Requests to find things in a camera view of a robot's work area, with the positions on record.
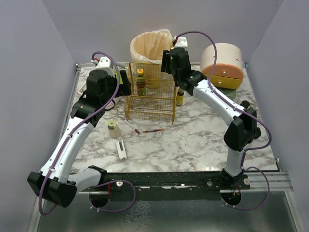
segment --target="table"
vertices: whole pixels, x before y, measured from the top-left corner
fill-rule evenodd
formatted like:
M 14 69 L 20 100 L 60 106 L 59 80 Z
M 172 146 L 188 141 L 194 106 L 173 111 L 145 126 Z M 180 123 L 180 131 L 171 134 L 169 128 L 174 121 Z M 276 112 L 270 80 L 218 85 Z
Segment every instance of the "table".
M 77 90 L 83 85 L 89 72 L 94 67 L 82 67 Z M 75 94 L 74 102 L 80 95 Z M 259 110 L 254 94 L 244 69 L 244 79 L 238 89 L 236 103 L 247 100 Z M 167 122 L 150 122 L 133 119 L 130 122 L 140 131 L 164 128 L 164 131 L 137 135 L 124 123 L 125 99 L 121 97 L 116 107 L 106 112 L 94 132 L 86 139 L 72 166 L 72 173 L 96 165 L 108 172 L 181 172 L 181 171 L 219 171 L 225 166 L 227 146 L 223 136 L 227 130 L 224 121 L 205 103 L 185 94 L 183 105 L 176 107 L 173 125 Z M 107 121 L 117 121 L 126 147 L 126 160 L 120 160 L 116 148 L 116 139 L 108 134 Z M 253 142 L 254 146 L 267 143 L 265 129 L 261 127 L 262 136 Z M 255 166 L 262 170 L 277 170 L 272 150 L 249 151 L 244 167 Z

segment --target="trash bin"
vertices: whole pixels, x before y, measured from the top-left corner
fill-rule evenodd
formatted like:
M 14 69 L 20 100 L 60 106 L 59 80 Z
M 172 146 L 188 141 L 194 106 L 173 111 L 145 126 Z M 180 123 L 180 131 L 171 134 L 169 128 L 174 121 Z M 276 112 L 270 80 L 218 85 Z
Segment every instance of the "trash bin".
M 130 44 L 132 61 L 135 63 L 160 64 L 163 50 L 169 50 L 172 45 L 172 35 L 169 30 L 145 32 L 135 37 Z M 147 88 L 159 88 L 160 76 L 152 69 L 145 71 Z

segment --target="marker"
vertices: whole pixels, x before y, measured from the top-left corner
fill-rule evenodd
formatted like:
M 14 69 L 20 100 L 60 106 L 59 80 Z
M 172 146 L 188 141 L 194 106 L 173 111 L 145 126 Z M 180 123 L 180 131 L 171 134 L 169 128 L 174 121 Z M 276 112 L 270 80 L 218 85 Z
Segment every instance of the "marker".
M 164 129 L 161 128 L 161 129 L 156 129 L 156 130 L 144 130 L 143 133 L 156 132 L 156 131 L 164 131 Z
M 135 127 L 133 127 L 127 120 L 124 120 L 124 122 L 125 122 L 129 127 L 131 127 L 137 134 L 140 134 L 140 132 L 139 132 Z

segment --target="plastic bag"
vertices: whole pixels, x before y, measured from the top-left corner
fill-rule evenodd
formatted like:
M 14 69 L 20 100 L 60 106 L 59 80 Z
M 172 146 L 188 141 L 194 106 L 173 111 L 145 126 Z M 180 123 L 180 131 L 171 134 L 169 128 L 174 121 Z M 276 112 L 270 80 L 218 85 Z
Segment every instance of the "plastic bag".
M 161 64 L 163 50 L 169 50 L 171 45 L 172 35 L 167 29 L 140 34 L 130 44 L 132 61 Z

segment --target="gray floor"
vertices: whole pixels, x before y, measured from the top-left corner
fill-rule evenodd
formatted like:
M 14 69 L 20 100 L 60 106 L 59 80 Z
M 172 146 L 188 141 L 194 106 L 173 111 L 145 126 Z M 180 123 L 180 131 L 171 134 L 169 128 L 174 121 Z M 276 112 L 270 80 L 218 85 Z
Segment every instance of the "gray floor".
M 265 193 L 243 193 L 239 206 L 259 204 Z M 125 202 L 110 202 L 118 209 Z M 272 192 L 267 204 L 239 211 L 221 201 L 135 202 L 122 213 L 91 209 L 88 194 L 79 194 L 68 208 L 57 207 L 41 217 L 40 232 L 295 232 L 284 192 Z

